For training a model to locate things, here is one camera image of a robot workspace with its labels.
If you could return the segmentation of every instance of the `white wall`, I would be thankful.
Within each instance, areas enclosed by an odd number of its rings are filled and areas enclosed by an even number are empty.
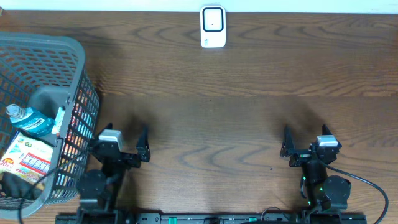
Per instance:
[[[4,9],[198,12],[205,4],[228,12],[398,13],[398,0],[1,0]]]

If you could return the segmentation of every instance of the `gray basket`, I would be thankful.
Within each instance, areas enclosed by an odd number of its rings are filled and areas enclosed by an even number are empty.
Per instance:
[[[32,106],[51,118],[64,107],[60,135],[41,138],[54,146],[50,170],[79,158],[46,178],[40,197],[25,201],[23,217],[44,204],[66,202],[77,194],[87,160],[84,152],[100,106],[84,64],[83,47],[71,38],[0,32],[0,153],[17,131],[5,113],[6,106],[15,103]],[[21,200],[8,197],[1,189],[0,218],[15,220]]]

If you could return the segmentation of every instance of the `cable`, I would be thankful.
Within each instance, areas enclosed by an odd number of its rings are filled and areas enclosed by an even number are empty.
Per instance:
[[[19,224],[24,224],[24,222],[22,221],[22,206],[24,205],[24,202],[25,202],[26,197],[27,197],[29,194],[31,194],[32,191],[36,188],[36,186],[37,186],[39,183],[41,183],[46,177],[48,177],[49,175],[53,174],[55,171],[58,171],[58,170],[60,170],[60,169],[63,169],[66,165],[68,165],[68,164],[71,163],[71,162],[75,162],[75,161],[78,161],[78,158],[77,158],[77,157],[74,158],[74,159],[69,160],[68,162],[66,162],[66,163],[64,163],[64,164],[62,164],[62,165],[60,165],[60,166],[57,167],[57,168],[54,168],[54,169],[48,171],[44,176],[42,176],[41,178],[39,178],[39,179],[36,181],[36,183],[35,183],[34,185],[32,185],[32,186],[30,187],[30,189],[29,189],[29,190],[24,194],[24,196],[22,197],[21,202],[20,202],[19,207],[18,207],[18,221],[19,221]]]
[[[275,206],[271,206],[271,207],[269,207],[269,208],[267,208],[267,209],[265,209],[264,211],[263,211],[263,213],[261,214],[261,221],[264,221],[264,215],[268,212],[268,210],[270,210],[270,209],[272,209],[272,208],[276,208],[276,209],[278,209],[279,211],[281,211],[282,212],[282,215],[287,219],[287,221],[289,220],[289,218],[287,218],[287,216],[285,215],[285,213],[280,209],[280,208],[278,208],[278,207],[275,207]]]
[[[321,161],[319,158],[318,158],[318,160],[319,160],[320,164],[322,164],[322,165],[325,166],[326,168],[328,168],[328,169],[330,169],[330,170],[333,170],[333,171],[336,171],[336,172],[338,172],[338,173],[340,173],[340,174],[347,175],[347,176],[352,177],[352,178],[354,178],[354,179],[360,180],[360,181],[362,181],[362,182],[364,182],[364,183],[369,184],[370,186],[374,187],[375,189],[378,189],[378,191],[380,191],[380,193],[383,195],[384,201],[385,201],[385,202],[384,202],[384,210],[383,210],[383,212],[381,213],[380,217],[376,220],[376,222],[375,222],[374,224],[380,223],[381,220],[384,218],[384,216],[385,216],[386,213],[387,213],[388,204],[389,204],[388,196],[387,196],[387,194],[383,191],[383,189],[381,189],[381,187],[377,186],[376,184],[374,184],[374,183],[372,183],[372,182],[370,182],[370,181],[368,181],[368,180],[366,180],[366,179],[364,179],[364,178],[362,178],[362,177],[358,177],[357,175],[350,174],[349,172],[345,172],[345,171],[336,169],[336,168],[334,168],[334,167],[331,167],[331,166],[329,166],[328,164],[326,164],[326,163],[324,163],[323,161]]]

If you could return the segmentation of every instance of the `wooden tabletop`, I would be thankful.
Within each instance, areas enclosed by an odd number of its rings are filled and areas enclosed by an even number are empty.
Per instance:
[[[227,44],[200,46],[199,13],[5,11],[0,30],[65,35],[86,50],[108,122],[133,147],[150,128],[152,158],[126,176],[119,206],[182,212],[296,210],[301,169],[279,157],[288,124],[297,145],[342,143],[333,166],[380,185],[383,223],[398,222],[398,17],[227,14]],[[89,167],[99,165],[94,159]],[[348,211],[373,223],[384,200],[352,183]],[[25,219],[53,223],[78,199]]]

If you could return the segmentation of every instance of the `blue bottle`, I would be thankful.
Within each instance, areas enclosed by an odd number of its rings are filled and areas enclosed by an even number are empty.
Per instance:
[[[7,114],[10,116],[14,127],[27,131],[33,137],[40,137],[51,133],[55,121],[44,116],[35,108],[21,108],[11,104],[7,107]]]

